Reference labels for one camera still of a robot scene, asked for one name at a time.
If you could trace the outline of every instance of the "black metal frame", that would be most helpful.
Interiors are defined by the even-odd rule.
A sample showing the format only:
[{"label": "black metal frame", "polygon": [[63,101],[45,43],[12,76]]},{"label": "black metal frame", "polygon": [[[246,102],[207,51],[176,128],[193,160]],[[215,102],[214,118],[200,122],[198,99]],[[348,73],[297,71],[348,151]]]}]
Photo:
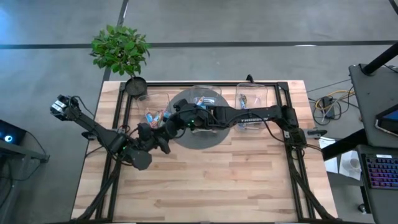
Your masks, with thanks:
[{"label": "black metal frame", "polygon": [[[193,86],[193,85],[236,86],[238,83],[242,83],[242,82],[238,82],[238,81],[236,81],[236,82],[150,82],[150,83],[148,83],[148,87],[153,87],[153,86]],[[256,84],[273,87],[275,90],[277,105],[279,105],[279,106],[282,106],[281,92],[283,91],[284,95],[285,95],[285,100],[286,100],[287,106],[292,106],[292,101],[290,99],[289,86],[288,86],[287,82],[267,82],[267,83],[256,83]],[[126,83],[124,83],[124,82],[120,83],[119,95],[118,95],[118,100],[116,103],[116,109],[115,109],[112,128],[118,128],[119,114],[120,114],[121,105],[122,105],[122,101],[123,101],[125,85],[126,85]],[[126,109],[124,112],[124,118],[123,118],[123,124],[122,124],[123,126],[128,125],[131,103],[132,103],[132,97],[127,96]],[[289,170],[295,169],[295,167],[293,167],[294,163],[293,163],[293,157],[291,155],[291,153],[292,153],[291,146],[288,144],[285,144],[285,150],[286,150],[286,154],[287,154]],[[298,165],[300,167],[300,174],[301,174],[304,182],[308,185],[307,173],[305,170],[304,159],[303,159],[303,155],[301,154],[301,151],[297,152],[297,160],[298,160]],[[117,162],[114,166],[114,169],[120,168],[120,166],[121,166],[121,164],[119,162]],[[101,188],[104,186],[104,183],[108,180],[110,173],[111,173],[111,156],[107,155],[106,160],[105,160],[105,165],[104,165]],[[116,196],[117,196],[117,192],[118,192],[119,175],[120,175],[120,169],[118,172],[118,176],[115,178],[115,180],[112,184],[110,203],[109,203],[108,214],[107,214],[106,218],[102,218],[103,209],[104,209],[103,208],[104,199],[102,199],[101,203],[99,203],[99,205],[96,208],[95,219],[93,219],[93,220],[71,220],[71,221],[72,222],[77,221],[78,223],[109,223],[109,222],[112,222],[113,215],[114,215],[114,207],[116,204]],[[297,186],[297,182],[295,181],[295,179],[293,178],[291,173],[290,173],[290,181],[292,183],[292,190],[293,190],[293,196],[294,196],[294,201],[295,201],[297,218],[300,221],[300,220],[304,219],[302,205],[301,205],[301,201],[300,201],[300,193],[299,193],[299,188]],[[313,220],[315,218],[315,212],[313,209],[313,205],[310,203],[310,201],[307,197],[306,197],[306,200],[307,200],[308,214],[309,214],[310,220]]]}]

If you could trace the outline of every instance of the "wooden tabletop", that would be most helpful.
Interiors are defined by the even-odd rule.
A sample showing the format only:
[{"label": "wooden tabletop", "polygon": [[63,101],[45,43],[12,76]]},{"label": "wooden tabletop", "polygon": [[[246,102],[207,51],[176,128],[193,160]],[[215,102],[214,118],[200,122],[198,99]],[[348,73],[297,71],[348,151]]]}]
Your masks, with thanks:
[{"label": "wooden tabletop", "polygon": [[[301,128],[315,127],[304,82],[288,81],[293,107]],[[104,82],[96,121],[111,128],[119,82]],[[168,93],[170,99],[187,87],[150,87],[151,93]],[[222,95],[235,106],[235,87],[223,87]],[[122,104],[123,120],[126,98]],[[269,89],[267,105],[276,105]],[[140,118],[136,102],[129,125]],[[269,122],[272,133],[282,138],[279,127]],[[316,140],[309,144],[318,145]],[[152,164],[138,171],[122,166],[114,222],[294,222],[297,221],[284,144],[267,129],[242,133],[231,129],[217,146],[187,149],[170,141],[171,153],[152,150]],[[97,148],[91,142],[88,152]],[[78,217],[94,199],[101,185],[106,152],[101,149],[86,158],[72,218]],[[337,217],[322,155],[306,148],[304,156],[310,188],[330,214]],[[307,215],[303,193],[300,198]]]}]

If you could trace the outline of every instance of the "rgb keyboard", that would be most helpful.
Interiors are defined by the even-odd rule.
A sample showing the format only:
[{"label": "rgb keyboard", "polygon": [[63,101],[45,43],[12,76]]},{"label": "rgb keyboard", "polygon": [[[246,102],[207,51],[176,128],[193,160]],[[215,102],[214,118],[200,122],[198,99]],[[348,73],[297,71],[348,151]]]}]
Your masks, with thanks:
[{"label": "rgb keyboard", "polygon": [[398,159],[366,158],[371,188],[398,189]]}]

